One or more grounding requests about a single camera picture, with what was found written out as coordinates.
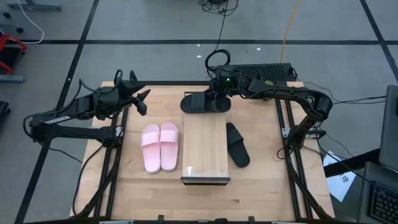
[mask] laptop keyboard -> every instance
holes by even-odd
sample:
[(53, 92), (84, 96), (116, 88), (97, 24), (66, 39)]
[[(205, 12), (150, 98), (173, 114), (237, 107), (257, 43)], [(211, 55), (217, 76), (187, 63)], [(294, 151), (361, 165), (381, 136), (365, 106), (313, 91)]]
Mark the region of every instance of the laptop keyboard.
[(398, 224), (398, 194), (373, 182), (369, 189), (368, 215), (386, 224)]

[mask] cable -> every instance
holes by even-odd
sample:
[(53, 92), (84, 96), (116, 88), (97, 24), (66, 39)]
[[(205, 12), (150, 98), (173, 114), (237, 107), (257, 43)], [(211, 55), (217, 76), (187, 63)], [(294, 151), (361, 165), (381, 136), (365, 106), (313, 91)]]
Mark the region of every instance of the cable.
[(341, 162), (340, 160), (338, 160), (336, 157), (332, 156), (329, 152), (326, 152), (326, 150), (324, 150), (320, 143), (319, 140), (317, 139), (317, 143), (318, 143), (318, 147), (319, 149), (324, 152), (326, 155), (330, 156), (332, 159), (334, 159), (336, 162), (338, 162), (340, 165), (342, 165), (345, 169), (347, 169), (348, 171), (354, 173), (355, 175), (357, 175), (358, 177), (362, 178), (363, 180), (365, 180), (366, 182), (368, 182), (369, 184), (375, 186), (375, 187), (379, 187), (381, 189), (384, 189), (384, 187), (380, 186), (380, 185), (376, 185), (375, 183), (371, 182), (370, 180), (368, 180), (367, 178), (365, 178), (363, 175), (357, 173), (355, 170), (349, 168), (344, 162)]
[[(228, 2), (229, 2), (229, 0), (214, 0), (214, 1), (226, 1), (225, 10), (228, 10)], [(222, 53), (222, 54), (225, 54), (226, 57), (227, 57), (226, 62), (225, 62), (224, 65), (229, 65), (229, 63), (231, 62), (231, 53), (230, 53), (228, 50), (226, 50), (226, 49), (219, 49), (219, 50), (217, 50), (217, 49), (218, 49), (218, 46), (219, 46), (219, 44), (220, 44), (220, 41), (221, 41), (221, 35), (222, 35), (222, 33), (223, 33), (225, 17), (226, 17), (226, 13), (224, 13), (224, 16), (223, 16), (223, 22), (221, 23), (220, 35), (218, 36), (216, 48), (214, 49), (214, 51), (213, 51), (211, 54), (209, 54), (209, 55), (207, 56), (207, 58), (206, 58), (206, 60), (205, 60), (205, 67), (206, 67), (207, 75), (208, 75), (214, 82), (216, 82), (218, 85), (220, 85), (220, 83), (218, 83), (218, 82), (214, 79), (214, 77), (213, 77), (212, 75), (210, 75), (210, 72), (213, 72), (213, 73), (216, 72), (217, 67), (209, 66), (209, 59), (210, 59), (212, 56), (214, 56), (215, 54)]]
[(83, 171), (84, 171), (88, 161), (90, 161), (90, 159), (93, 158), (102, 148), (103, 148), (103, 145), (101, 145), (94, 153), (92, 153), (92, 155), (89, 158), (87, 158), (87, 160), (85, 161), (85, 163), (81, 167), (81, 170), (80, 170), (80, 173), (79, 173), (79, 177), (77, 179), (77, 186), (76, 186), (76, 190), (75, 190), (75, 195), (73, 196), (73, 203), (72, 203), (72, 212), (73, 212), (73, 214), (75, 216), (77, 215), (76, 209), (75, 209), (75, 204), (76, 204), (77, 193), (79, 191), (81, 175), (83, 174)]
[[(280, 150), (282, 150), (283, 148), (279, 149), (277, 151), (277, 157), (279, 159), (286, 159), (288, 157), (290, 157), (291, 153), (294, 151), (294, 149), (292, 151), (289, 152), (289, 154), (287, 156), (285, 156), (284, 158), (279, 157), (278, 153), (280, 152)], [(299, 175), (296, 173), (293, 165), (291, 162), (286, 162), (286, 166), (287, 166), (287, 173), (289, 174), (289, 176), (293, 179), (293, 181), (295, 182), (295, 184), (297, 184), (297, 186), (299, 187), (299, 189), (301, 190), (301, 192), (303, 193), (303, 196), (308, 200), (308, 202), (310, 203), (310, 205), (312, 206), (312, 208), (314, 209), (315, 213), (321, 218), (321, 219), (328, 219), (328, 220), (332, 220), (333, 218), (331, 216), (329, 216), (324, 209), (322, 209), (322, 207), (318, 204), (318, 202), (315, 200), (315, 198), (312, 196), (311, 192), (309, 192), (309, 190), (307, 189), (307, 186), (303, 185)]]
[(24, 11), (24, 8), (23, 8), (22, 5), (21, 5), (21, 2), (20, 2), (19, 0), (17, 0), (17, 1), (18, 1), (18, 5), (19, 5), (19, 7), (20, 7), (22, 13), (23, 13), (24, 16), (26, 17), (26, 19), (29, 20), (29, 22), (32, 23), (34, 26), (36, 26), (36, 28), (38, 28), (38, 29), (41, 31), (41, 33), (42, 33), (42, 38), (40, 38), (39, 41), (36, 41), (36, 42), (23, 42), (23, 44), (39, 44), (39, 43), (41, 43), (41, 42), (43, 41), (43, 39), (44, 39), (44, 31), (43, 31), (38, 25), (36, 25), (36, 23), (34, 23), (34, 22), (26, 15), (26, 13), (25, 13), (25, 11)]
[(98, 90), (94, 90), (94, 89), (88, 87), (88, 85), (86, 85), (86, 83), (84, 83), (82, 79), (79, 79), (79, 85), (82, 85), (82, 86), (83, 86), (84, 88), (86, 88), (88, 91), (91, 91), (91, 92), (93, 92), (93, 93), (107, 94), (107, 93), (111, 93), (111, 92), (113, 92), (115, 89), (117, 89), (118, 84), (119, 84), (120, 80), (122, 79), (122, 77), (123, 77), (123, 71), (122, 71), (121, 69), (118, 69), (118, 70), (116, 71), (116, 74), (114, 74), (114, 78), (113, 78), (113, 83), (114, 83), (114, 85), (113, 85), (113, 88), (112, 88), (110, 91), (105, 91), (105, 92), (101, 92), (101, 91), (98, 91)]
[[(229, 3), (229, 0), (226, 0), (225, 11), (228, 8), (228, 3)], [(224, 16), (223, 16), (223, 22), (221, 23), (220, 35), (218, 36), (217, 46), (216, 46), (216, 49), (214, 49), (214, 52), (217, 50), (217, 48), (218, 48), (218, 46), (220, 44), (221, 35), (223, 33), (223, 28), (224, 28), (225, 17), (226, 17), (226, 12), (224, 13)]]
[(344, 104), (361, 104), (361, 105), (382, 103), (382, 102), (385, 102), (385, 100), (383, 100), (383, 101), (377, 101), (377, 102), (369, 102), (369, 103), (358, 103), (358, 102), (359, 102), (359, 101), (362, 101), (362, 100), (375, 100), (375, 99), (380, 99), (380, 98), (385, 98), (385, 97), (386, 97), (386, 96), (374, 96), (374, 97), (360, 98), (360, 99), (355, 99), (355, 100), (345, 100), (345, 101), (341, 101), (341, 100), (337, 100), (337, 99), (333, 96), (332, 92), (331, 92), (328, 88), (321, 87), (321, 86), (319, 86), (319, 85), (317, 85), (317, 84), (315, 84), (315, 83), (312, 83), (312, 82), (304, 82), (304, 84), (315, 85), (316, 87), (318, 87), (318, 88), (320, 88), (320, 89), (322, 89), (322, 90), (326, 90), (327, 92), (329, 92), (330, 97), (331, 97), (333, 100), (337, 101), (337, 103), (333, 103), (333, 105), (340, 104), (340, 103), (344, 103)]
[(77, 96), (79, 95), (80, 90), (81, 90), (81, 83), (79, 82), (79, 86), (78, 86), (78, 88), (77, 88), (77, 91), (76, 91), (75, 95), (73, 96), (73, 98), (71, 99), (71, 101), (70, 101), (63, 109), (61, 109), (61, 110), (59, 110), (59, 111), (51, 111), (51, 112), (47, 112), (47, 113), (37, 113), (37, 114), (31, 114), (31, 115), (26, 116), (26, 117), (24, 118), (23, 122), (22, 122), (22, 128), (23, 128), (25, 134), (26, 134), (28, 137), (33, 138), (32, 135), (30, 135), (30, 134), (28, 133), (27, 129), (26, 129), (26, 120), (27, 120), (27, 119), (32, 118), (32, 117), (34, 117), (34, 116), (44, 116), (44, 115), (51, 115), (51, 114), (57, 114), (57, 113), (64, 112), (65, 110), (69, 109), (69, 107), (71, 107), (72, 103), (75, 101), (75, 99), (76, 99)]
[[(319, 128), (321, 131), (323, 131), (322, 128), (320, 127), (320, 125), (319, 125), (316, 129), (318, 129), (318, 128)], [(330, 137), (330, 135), (329, 135), (328, 133), (326, 133), (326, 136), (328, 136), (328, 137), (330, 138), (330, 140), (332, 140), (332, 141), (336, 142), (337, 144), (339, 144), (340, 146), (342, 146), (350, 156), (354, 157), (354, 155), (352, 155), (352, 154), (349, 152), (349, 150), (348, 150), (342, 143), (340, 143), (340, 142), (337, 141), (336, 139), (333, 139), (332, 137)]]
[[(47, 147), (47, 146), (44, 146), (44, 144), (42, 144), (41, 142), (39, 142), (39, 144), (40, 144), (42, 147)], [(60, 150), (60, 149), (53, 149), (53, 148), (51, 148), (51, 147), (48, 147), (48, 149), (51, 150), (51, 151), (55, 151), (55, 152), (61, 152), (62, 154), (64, 154), (64, 155), (66, 155), (66, 156), (68, 156), (68, 157), (70, 157), (70, 158), (72, 158), (72, 159), (78, 161), (79, 163), (83, 163), (81, 160), (77, 159), (77, 158), (74, 157), (74, 156), (71, 156), (70, 154), (68, 154), (68, 153), (66, 153), (66, 152), (64, 152), (64, 151), (62, 151), (62, 150)]]
[(282, 63), (282, 61), (283, 61), (283, 59), (284, 59), (285, 44), (286, 44), (287, 34), (289, 33), (290, 27), (292, 26), (293, 19), (294, 19), (294, 16), (296, 15), (296, 11), (297, 11), (297, 8), (298, 8), (298, 6), (299, 6), (299, 3), (300, 3), (300, 0), (296, 0), (296, 4), (295, 4), (295, 6), (294, 6), (292, 15), (290, 16), (290, 21), (289, 21), (289, 24), (288, 24), (287, 29), (286, 29), (286, 32), (285, 32), (284, 42), (283, 42), (283, 44), (282, 44), (282, 52), (280, 53), (280, 60), (279, 60), (279, 63)]
[(373, 99), (385, 98), (385, 97), (386, 96), (378, 96), (378, 97), (362, 98), (362, 99), (357, 99), (357, 100), (342, 101), (342, 102), (333, 103), (333, 105), (337, 105), (337, 104), (340, 104), (340, 103), (356, 104), (356, 105), (369, 105), (369, 104), (383, 103), (383, 102), (386, 102), (386, 101), (382, 100), (382, 101), (369, 102), (369, 103), (358, 103), (358, 102), (362, 101), (362, 100), (373, 100)]
[[(303, 146), (303, 147), (306, 148), (306, 149), (308, 149), (308, 150), (311, 150), (311, 151), (313, 151), (313, 152), (316, 152), (317, 154), (319, 154), (320, 156), (322, 156), (322, 154), (321, 154), (320, 152), (316, 151), (315, 149), (311, 149), (310, 147), (307, 147), (307, 146)], [(339, 155), (336, 155), (336, 154), (335, 154), (335, 156), (340, 157), (340, 158), (342, 158), (342, 159), (347, 159), (347, 158), (345, 158), (345, 157), (343, 157), (343, 156), (339, 156)]]
[(278, 159), (280, 159), (280, 160), (289, 158), (290, 155), (291, 155), (291, 154), (293, 153), (293, 151), (294, 151), (294, 149), (292, 149), (292, 150), (289, 152), (289, 154), (288, 154), (287, 156), (285, 156), (285, 157), (280, 157), (280, 156), (279, 156), (279, 152), (280, 152), (281, 150), (283, 150), (283, 149), (284, 149), (284, 148), (282, 147), (282, 148), (278, 149), (278, 151), (276, 152), (276, 157), (277, 157)]
[(238, 8), (239, 0), (235, 0), (236, 5), (231, 9), (227, 9), (227, 7), (225, 7), (225, 9), (222, 8), (223, 4), (225, 4), (227, 1), (229, 0), (198, 0), (198, 4), (201, 6), (204, 12), (230, 16), (232, 13), (234, 13), (236, 8)]

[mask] wooden block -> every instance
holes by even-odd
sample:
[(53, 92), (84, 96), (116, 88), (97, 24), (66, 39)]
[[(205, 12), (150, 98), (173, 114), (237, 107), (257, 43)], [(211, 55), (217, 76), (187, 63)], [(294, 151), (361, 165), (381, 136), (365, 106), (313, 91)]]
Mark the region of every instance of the wooden block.
[(225, 113), (185, 114), (181, 180), (184, 184), (228, 183)]

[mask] black cable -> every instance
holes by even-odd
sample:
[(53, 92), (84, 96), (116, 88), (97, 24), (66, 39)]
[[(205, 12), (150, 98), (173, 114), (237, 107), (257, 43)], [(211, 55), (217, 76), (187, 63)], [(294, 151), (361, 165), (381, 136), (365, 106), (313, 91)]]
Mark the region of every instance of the black cable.
[(227, 7), (223, 8), (223, 4), (225, 4), (227, 1), (229, 0), (198, 0), (198, 4), (201, 6), (204, 12), (230, 16), (238, 8), (239, 0), (234, 0), (236, 5), (231, 9), (227, 9)]
[(367, 104), (375, 104), (375, 103), (382, 103), (385, 102), (385, 100), (383, 101), (377, 101), (377, 102), (369, 102), (369, 103), (358, 103), (359, 101), (362, 100), (375, 100), (375, 99), (380, 99), (380, 98), (385, 98), (386, 96), (374, 96), (374, 97), (367, 97), (367, 98), (360, 98), (360, 99), (355, 99), (355, 100), (345, 100), (345, 101), (341, 101), (341, 100), (337, 100), (333, 94), (331, 93), (331, 91), (328, 88), (325, 87), (320, 87), (319, 85), (312, 83), (312, 82), (304, 82), (304, 83), (308, 83), (311, 85), (315, 85), (316, 87), (322, 89), (322, 90), (326, 90), (327, 92), (329, 92), (330, 97), (332, 99), (334, 99), (335, 101), (337, 101), (337, 103), (333, 103), (334, 105), (336, 104), (340, 104), (340, 103), (344, 103), (344, 104), (359, 104), (359, 105), (367, 105)]
[[(228, 8), (228, 3), (229, 3), (229, 0), (226, 0), (225, 10), (227, 10), (227, 8)], [(226, 12), (224, 13), (224, 16), (223, 16), (223, 22), (221, 23), (220, 35), (218, 36), (217, 46), (216, 46), (216, 49), (214, 49), (214, 51), (217, 50), (217, 48), (220, 44), (221, 35), (223, 33), (223, 28), (224, 28), (225, 17), (226, 17)]]
[[(226, 1), (226, 9), (227, 9), (227, 8), (228, 8), (228, 2), (229, 2), (229, 0), (224, 0), (224, 1)], [(231, 62), (231, 53), (230, 53), (228, 50), (226, 50), (226, 49), (219, 49), (219, 50), (217, 50), (217, 49), (218, 49), (218, 46), (219, 46), (219, 44), (220, 44), (220, 41), (221, 41), (221, 35), (222, 35), (222, 33), (223, 33), (225, 17), (226, 17), (226, 14), (224, 13), (223, 22), (222, 22), (222, 24), (221, 24), (220, 35), (218, 36), (218, 41), (217, 41), (216, 48), (214, 49), (214, 51), (213, 51), (211, 54), (209, 54), (209, 55), (207, 56), (207, 58), (206, 58), (206, 60), (205, 60), (205, 67), (206, 67), (207, 75), (208, 75), (214, 82), (216, 82), (218, 85), (220, 85), (220, 83), (218, 83), (218, 82), (214, 79), (214, 77), (213, 77), (212, 75), (210, 75), (210, 72), (213, 72), (213, 73), (216, 72), (217, 67), (209, 66), (209, 59), (210, 59), (212, 56), (214, 56), (215, 54), (222, 53), (222, 54), (225, 54), (226, 57), (227, 57), (226, 62), (225, 62), (224, 65), (229, 65), (229, 63)]]
[[(61, 110), (59, 110), (59, 111), (55, 110), (55, 111), (51, 111), (51, 112), (48, 112), (48, 113), (38, 113), (38, 114), (31, 114), (31, 115), (26, 116), (26, 117), (23, 119), (23, 122), (22, 122), (22, 128), (23, 128), (25, 134), (26, 134), (28, 137), (30, 137), (31, 139), (33, 139), (32, 135), (27, 131), (27, 128), (26, 128), (26, 121), (27, 121), (29, 118), (32, 118), (32, 117), (34, 117), (34, 116), (45, 116), (45, 115), (57, 114), (57, 113), (61, 113), (61, 112), (65, 111), (65, 110), (69, 109), (69, 107), (71, 107), (72, 103), (75, 101), (75, 99), (76, 99), (77, 96), (79, 95), (80, 90), (81, 90), (81, 85), (79, 84), (78, 89), (77, 89), (75, 95), (73, 96), (72, 100), (71, 100), (63, 109), (61, 109)], [(44, 144), (43, 144), (42, 142), (39, 142), (39, 144), (40, 144), (42, 147), (45, 147)], [(68, 153), (66, 153), (66, 152), (64, 152), (64, 151), (62, 151), (62, 150), (60, 150), (60, 149), (53, 149), (53, 148), (51, 148), (51, 147), (48, 147), (48, 149), (51, 150), (51, 151), (55, 151), (55, 152), (61, 152), (62, 154), (64, 154), (64, 155), (66, 155), (66, 156), (68, 156), (68, 157), (70, 157), (70, 158), (72, 158), (72, 159), (78, 161), (79, 163), (82, 163), (81, 160), (77, 159), (76, 157), (74, 157), (74, 156), (72, 156), (72, 155), (70, 155), (70, 154), (68, 154)]]
[(83, 86), (84, 88), (86, 88), (88, 91), (91, 91), (91, 92), (93, 92), (93, 93), (107, 94), (107, 93), (111, 93), (111, 92), (113, 92), (115, 89), (117, 89), (118, 84), (119, 84), (120, 80), (122, 79), (122, 77), (123, 77), (123, 71), (122, 71), (121, 69), (118, 69), (118, 70), (116, 71), (116, 74), (114, 74), (114, 78), (113, 78), (113, 84), (114, 84), (114, 85), (113, 85), (113, 88), (112, 88), (110, 91), (105, 91), (105, 92), (100, 92), (100, 91), (99, 91), (100, 88), (98, 88), (97, 90), (94, 90), (94, 89), (88, 87), (88, 85), (86, 85), (86, 83), (84, 83), (82, 79), (79, 79), (79, 85), (82, 85), (82, 86)]
[(382, 188), (381, 186), (378, 186), (378, 185), (376, 185), (375, 183), (373, 183), (373, 182), (371, 182), (370, 180), (368, 180), (367, 178), (365, 178), (363, 175), (357, 173), (355, 170), (349, 168), (344, 162), (341, 162), (340, 160), (338, 160), (337, 158), (335, 158), (334, 156), (332, 156), (329, 152), (326, 152), (326, 150), (324, 150), (324, 149), (321, 147), (321, 145), (320, 145), (318, 139), (317, 139), (317, 143), (318, 143), (319, 149), (320, 149), (322, 152), (324, 152), (326, 155), (330, 156), (330, 157), (331, 157), (332, 159), (334, 159), (336, 162), (340, 163), (340, 165), (342, 165), (345, 169), (347, 169), (348, 171), (354, 173), (355, 175), (357, 175), (358, 177), (362, 178), (363, 180), (365, 180), (365, 181), (368, 182), (369, 184), (371, 184), (371, 185), (373, 185), (373, 186), (376, 186), (376, 187)]
[[(310, 150), (310, 151), (316, 152), (317, 154), (319, 154), (320, 156), (322, 156), (322, 153), (320, 153), (319, 151), (316, 151), (315, 149), (311, 149), (310, 147), (307, 147), (307, 146), (303, 146), (303, 148), (306, 148), (306, 149), (308, 149), (308, 150)], [(343, 157), (343, 156), (339, 156), (339, 155), (336, 155), (336, 154), (335, 154), (335, 156), (337, 156), (337, 157), (339, 157), (339, 158), (341, 158), (341, 159), (347, 159), (347, 158), (345, 158), (345, 157)]]
[(80, 173), (79, 173), (79, 177), (77, 179), (77, 186), (76, 186), (76, 190), (75, 190), (75, 195), (73, 196), (72, 212), (73, 212), (74, 215), (77, 215), (76, 209), (75, 209), (75, 203), (76, 203), (77, 193), (79, 191), (81, 175), (83, 174), (83, 171), (84, 171), (88, 161), (90, 161), (90, 159), (93, 158), (102, 148), (103, 148), (103, 145), (101, 145), (94, 153), (92, 153), (92, 155), (89, 158), (87, 158), (87, 160), (85, 161), (85, 163), (81, 167), (81, 170), (80, 170)]
[[(315, 130), (317, 130), (318, 128), (319, 128), (321, 131), (323, 131), (320, 125), (319, 125), (318, 127), (316, 127)], [(337, 144), (339, 144), (341, 147), (343, 147), (343, 148), (346, 150), (346, 152), (347, 152), (350, 156), (354, 157), (354, 155), (352, 155), (352, 154), (349, 152), (349, 150), (348, 150), (342, 143), (340, 143), (340, 142), (337, 141), (336, 139), (333, 139), (332, 137), (330, 137), (330, 135), (329, 135), (328, 133), (326, 133), (326, 136), (328, 136), (328, 137), (330, 138), (330, 140), (334, 141), (335, 143), (337, 143)]]
[[(47, 146), (44, 146), (44, 144), (41, 143), (41, 142), (39, 142), (39, 144), (40, 144), (42, 147), (47, 147)], [(66, 153), (66, 152), (64, 152), (64, 151), (62, 151), (62, 150), (60, 150), (60, 149), (53, 149), (53, 148), (51, 148), (51, 147), (48, 147), (48, 149), (51, 150), (51, 151), (55, 151), (55, 152), (61, 152), (62, 154), (64, 154), (64, 155), (70, 157), (71, 159), (74, 159), (74, 160), (78, 161), (79, 163), (83, 163), (81, 160), (77, 159), (76, 157), (74, 157), (74, 156), (72, 156), (72, 155), (70, 155), (70, 154), (68, 154), (68, 153)]]
[(276, 152), (276, 157), (277, 157), (278, 159), (280, 159), (280, 160), (289, 158), (290, 155), (291, 155), (291, 154), (293, 153), (293, 151), (294, 151), (294, 149), (291, 149), (290, 152), (289, 152), (289, 154), (288, 154), (287, 156), (285, 156), (285, 157), (280, 157), (280, 156), (279, 156), (279, 152), (280, 152), (281, 150), (283, 150), (283, 149), (284, 149), (284, 148), (282, 147), (282, 148), (278, 149), (278, 151)]
[(345, 104), (356, 104), (356, 105), (368, 105), (368, 104), (376, 104), (376, 103), (383, 103), (383, 102), (386, 102), (385, 100), (382, 100), (382, 101), (369, 102), (369, 103), (357, 103), (357, 102), (359, 102), (359, 101), (361, 101), (361, 100), (371, 100), (371, 98), (374, 98), (374, 97), (362, 98), (362, 99), (358, 99), (358, 100), (349, 100), (349, 101), (344, 101), (344, 103), (345, 103)]

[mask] white paper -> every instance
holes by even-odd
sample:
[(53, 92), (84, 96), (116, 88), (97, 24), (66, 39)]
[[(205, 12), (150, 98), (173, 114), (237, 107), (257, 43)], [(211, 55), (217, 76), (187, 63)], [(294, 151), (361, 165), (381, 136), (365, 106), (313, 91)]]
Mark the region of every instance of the white paper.
[[(329, 154), (341, 161), (341, 159), (337, 156), (334, 156), (331, 151), (329, 151)], [(334, 158), (326, 155), (325, 158), (323, 158), (323, 166), (325, 167), (327, 165), (336, 163), (337, 161)], [(355, 174), (353, 172), (347, 172), (327, 178), (326, 181), (328, 182), (330, 194), (332, 194), (337, 200), (342, 202), (348, 192), (349, 187), (354, 182), (354, 178)]]

